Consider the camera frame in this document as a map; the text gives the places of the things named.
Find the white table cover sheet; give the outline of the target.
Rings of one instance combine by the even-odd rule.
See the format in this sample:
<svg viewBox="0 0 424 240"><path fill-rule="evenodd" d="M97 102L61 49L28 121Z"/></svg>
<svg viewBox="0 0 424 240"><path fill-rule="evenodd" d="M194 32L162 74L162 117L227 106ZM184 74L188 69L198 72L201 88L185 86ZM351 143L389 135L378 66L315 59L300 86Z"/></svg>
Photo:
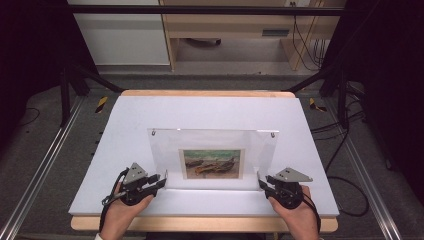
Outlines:
<svg viewBox="0 0 424 240"><path fill-rule="evenodd" d="M149 134L152 129L277 130L269 170L286 167L313 179L312 199L323 217L339 211L311 136L300 101L274 97L121 96L115 103L87 174L70 207L74 216L97 215L119 172L138 163L157 171ZM144 212L148 216L270 216L263 191L159 190Z"/></svg>

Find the black horizontal bar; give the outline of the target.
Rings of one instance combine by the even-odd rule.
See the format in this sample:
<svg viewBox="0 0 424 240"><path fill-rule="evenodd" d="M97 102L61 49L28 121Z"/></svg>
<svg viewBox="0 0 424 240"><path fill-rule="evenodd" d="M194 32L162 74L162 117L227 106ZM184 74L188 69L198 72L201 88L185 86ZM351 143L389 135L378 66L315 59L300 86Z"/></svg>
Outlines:
<svg viewBox="0 0 424 240"><path fill-rule="evenodd" d="M90 14L201 14L201 15L296 15L341 16L343 8L248 7L248 6L154 6L69 5L73 13Z"/></svg>

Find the wooden table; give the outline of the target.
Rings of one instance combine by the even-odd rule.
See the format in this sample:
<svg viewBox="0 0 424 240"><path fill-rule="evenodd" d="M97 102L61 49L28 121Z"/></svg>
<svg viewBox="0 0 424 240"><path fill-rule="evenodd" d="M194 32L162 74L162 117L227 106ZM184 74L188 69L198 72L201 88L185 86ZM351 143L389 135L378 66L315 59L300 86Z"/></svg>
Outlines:
<svg viewBox="0 0 424 240"><path fill-rule="evenodd" d="M121 96L296 98L290 92L265 91L127 90L119 97ZM131 229L146 232L284 232L287 229L284 221L274 211L270 216L148 216L144 212L145 210L133 221ZM95 230L98 227L100 213L82 216L71 214L73 217L71 226L75 230ZM329 233L337 229L338 215L335 217L320 215L320 217L322 232Z"/></svg>

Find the black metal stand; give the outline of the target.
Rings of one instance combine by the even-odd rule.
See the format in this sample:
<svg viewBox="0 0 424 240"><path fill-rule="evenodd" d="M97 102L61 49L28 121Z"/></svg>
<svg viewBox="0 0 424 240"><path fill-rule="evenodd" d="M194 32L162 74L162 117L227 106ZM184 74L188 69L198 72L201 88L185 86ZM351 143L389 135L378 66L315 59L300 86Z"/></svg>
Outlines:
<svg viewBox="0 0 424 240"><path fill-rule="evenodd" d="M322 97L328 97L338 90L337 100L337 120L344 129L349 127L349 121L346 110L346 97L347 97L347 76L340 66L331 65L322 68L314 75L308 77L306 80L285 89L285 92L297 93L301 89L323 80L324 83L319 89L319 94Z"/></svg>
<svg viewBox="0 0 424 240"><path fill-rule="evenodd" d="M80 65L71 65L64 67L60 72L60 93L61 93L61 109L62 119L60 126L63 127L69 120L71 115L69 87L72 87L78 96L86 96L90 89L85 82L86 79L91 79L96 83L115 92L122 93L124 88L121 88L99 74L94 73Z"/></svg>

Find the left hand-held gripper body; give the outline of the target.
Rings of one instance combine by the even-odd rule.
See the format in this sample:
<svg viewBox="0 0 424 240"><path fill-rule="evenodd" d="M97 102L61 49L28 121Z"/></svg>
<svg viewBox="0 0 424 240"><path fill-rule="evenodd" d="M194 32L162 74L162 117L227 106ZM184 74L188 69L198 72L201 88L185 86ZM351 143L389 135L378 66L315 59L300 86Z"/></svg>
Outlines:
<svg viewBox="0 0 424 240"><path fill-rule="evenodd" d="M148 181L148 173L137 163L133 163L120 186L121 201L128 206L133 206L151 195L150 189L143 188Z"/></svg>

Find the light wooden desk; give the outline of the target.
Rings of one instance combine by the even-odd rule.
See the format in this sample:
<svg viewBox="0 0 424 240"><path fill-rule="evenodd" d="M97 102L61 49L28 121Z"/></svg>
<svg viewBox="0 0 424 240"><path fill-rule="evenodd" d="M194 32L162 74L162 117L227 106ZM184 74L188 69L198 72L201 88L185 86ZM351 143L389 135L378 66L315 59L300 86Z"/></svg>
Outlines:
<svg viewBox="0 0 424 240"><path fill-rule="evenodd" d="M248 6L343 8L347 0L159 0L162 6ZM313 40L332 38L337 16L165 14L170 39L279 39L293 70L300 67Z"/></svg>

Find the white cabinet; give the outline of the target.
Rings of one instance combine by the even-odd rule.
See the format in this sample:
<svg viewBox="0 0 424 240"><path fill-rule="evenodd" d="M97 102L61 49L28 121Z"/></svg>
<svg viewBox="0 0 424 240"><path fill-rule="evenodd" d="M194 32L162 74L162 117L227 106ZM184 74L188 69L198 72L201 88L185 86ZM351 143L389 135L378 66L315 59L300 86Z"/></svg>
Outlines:
<svg viewBox="0 0 424 240"><path fill-rule="evenodd" d="M75 14L98 66L168 65L160 14Z"/></svg>

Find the aluminium floor rail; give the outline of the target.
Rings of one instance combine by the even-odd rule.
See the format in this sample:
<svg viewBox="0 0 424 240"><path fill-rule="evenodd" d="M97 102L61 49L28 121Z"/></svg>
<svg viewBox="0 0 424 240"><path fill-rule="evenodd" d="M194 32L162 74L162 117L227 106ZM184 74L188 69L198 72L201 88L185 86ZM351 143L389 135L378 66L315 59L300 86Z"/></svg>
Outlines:
<svg viewBox="0 0 424 240"><path fill-rule="evenodd" d="M60 153L60 150L64 145L64 142L66 141L84 102L85 97L75 98L69 118L59 128L54 140L48 148L48 151L44 155L30 183L27 185L25 192L20 198L11 216L8 218L6 224L0 230L0 240L14 240L16 237L50 172L51 167L55 163L56 158Z"/></svg>
<svg viewBox="0 0 424 240"><path fill-rule="evenodd" d="M332 163L336 159L340 151L343 152L342 157L346 158L351 165L351 169L355 174L355 180L350 181L346 176L339 171L337 176L329 176L329 179L337 179L343 181L345 184L355 188L356 193L360 195L364 208L358 213L349 212L338 206L342 215L349 216L357 220L364 220L366 217L372 217L374 222L378 225L384 240L402 240L401 234L383 201L377 186L368 173L362 158L355 147L353 140L349 136L349 127L344 129L337 120L336 106L333 100L325 100L325 105L328 107L328 113L334 120L335 131L337 132L335 138L339 140L335 152L331 155L330 160L325 165L325 172L328 172Z"/></svg>

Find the person's right hand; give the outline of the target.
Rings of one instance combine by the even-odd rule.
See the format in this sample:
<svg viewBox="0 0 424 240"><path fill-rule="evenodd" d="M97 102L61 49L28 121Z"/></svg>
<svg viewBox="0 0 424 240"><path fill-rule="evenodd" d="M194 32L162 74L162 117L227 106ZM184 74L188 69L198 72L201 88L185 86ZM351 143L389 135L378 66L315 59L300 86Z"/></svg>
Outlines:
<svg viewBox="0 0 424 240"><path fill-rule="evenodd" d="M304 202L295 209L284 208L276 199L269 197L273 210L284 220L295 240L319 240L317 218Z"/></svg>

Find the black curtain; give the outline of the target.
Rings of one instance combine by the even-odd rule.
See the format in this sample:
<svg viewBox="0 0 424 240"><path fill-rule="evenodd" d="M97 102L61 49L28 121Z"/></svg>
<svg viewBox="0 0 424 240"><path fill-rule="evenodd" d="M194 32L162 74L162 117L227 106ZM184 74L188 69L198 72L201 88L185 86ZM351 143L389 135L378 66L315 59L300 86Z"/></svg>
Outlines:
<svg viewBox="0 0 424 240"><path fill-rule="evenodd" d="M68 0L0 0L0 150L12 138L30 97L60 84L59 53L97 71Z"/></svg>
<svg viewBox="0 0 424 240"><path fill-rule="evenodd" d="M424 0L347 0L324 63L364 86L365 110L387 158L424 205Z"/></svg>

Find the painting print of boats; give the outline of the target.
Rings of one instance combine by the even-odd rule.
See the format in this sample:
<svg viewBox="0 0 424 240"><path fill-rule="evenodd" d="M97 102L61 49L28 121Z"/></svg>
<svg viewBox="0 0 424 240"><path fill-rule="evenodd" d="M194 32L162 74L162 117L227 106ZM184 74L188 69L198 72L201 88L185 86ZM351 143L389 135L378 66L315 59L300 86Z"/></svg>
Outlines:
<svg viewBox="0 0 424 240"><path fill-rule="evenodd" d="M239 179L243 175L243 149L182 149L185 179Z"/></svg>

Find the yellow black tape marker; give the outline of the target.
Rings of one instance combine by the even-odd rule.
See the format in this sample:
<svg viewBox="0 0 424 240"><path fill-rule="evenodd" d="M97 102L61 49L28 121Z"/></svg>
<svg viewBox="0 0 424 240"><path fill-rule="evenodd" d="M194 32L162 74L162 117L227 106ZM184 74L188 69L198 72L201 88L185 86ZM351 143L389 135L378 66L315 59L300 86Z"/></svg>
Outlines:
<svg viewBox="0 0 424 240"><path fill-rule="evenodd" d="M322 106L318 106L314 100L314 98L309 98L309 107L312 110L317 110L320 112L327 112L327 108L326 107L322 107Z"/></svg>
<svg viewBox="0 0 424 240"><path fill-rule="evenodd" d="M95 113L101 113L102 112L107 100L108 100L107 96L103 96L103 97L100 98L98 105L96 107Z"/></svg>

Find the person's left hand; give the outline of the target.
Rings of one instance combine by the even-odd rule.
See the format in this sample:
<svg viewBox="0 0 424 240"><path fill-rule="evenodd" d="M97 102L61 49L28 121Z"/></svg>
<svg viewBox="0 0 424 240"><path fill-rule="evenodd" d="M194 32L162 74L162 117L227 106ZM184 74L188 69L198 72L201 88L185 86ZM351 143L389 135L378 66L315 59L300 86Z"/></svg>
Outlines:
<svg viewBox="0 0 424 240"><path fill-rule="evenodd" d="M146 209L153 199L154 196L149 195L133 206L124 204L121 199L115 200L109 205L103 228L97 234L103 240L122 240L134 218Z"/></svg>

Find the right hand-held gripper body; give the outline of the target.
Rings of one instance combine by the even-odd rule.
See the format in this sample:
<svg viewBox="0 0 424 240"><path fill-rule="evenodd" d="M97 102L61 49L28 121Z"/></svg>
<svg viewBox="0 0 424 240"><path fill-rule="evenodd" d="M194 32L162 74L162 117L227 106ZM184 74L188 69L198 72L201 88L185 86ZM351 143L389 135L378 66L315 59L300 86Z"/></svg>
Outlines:
<svg viewBox="0 0 424 240"><path fill-rule="evenodd" d="M285 168L273 176L277 201L286 209L295 209L303 201L301 182L312 182L313 179L293 168Z"/></svg>

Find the clear acrylic photo frame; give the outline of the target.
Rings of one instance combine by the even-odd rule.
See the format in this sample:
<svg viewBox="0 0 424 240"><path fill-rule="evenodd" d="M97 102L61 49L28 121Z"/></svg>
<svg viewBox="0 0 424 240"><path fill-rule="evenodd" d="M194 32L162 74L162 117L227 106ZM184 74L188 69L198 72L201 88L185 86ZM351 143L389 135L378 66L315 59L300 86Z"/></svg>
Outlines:
<svg viewBox="0 0 424 240"><path fill-rule="evenodd" d="M166 187L181 190L256 190L258 175L271 165L278 143L277 130L152 129L149 134L157 171ZM182 149L243 149L243 175L239 179L185 179Z"/></svg>

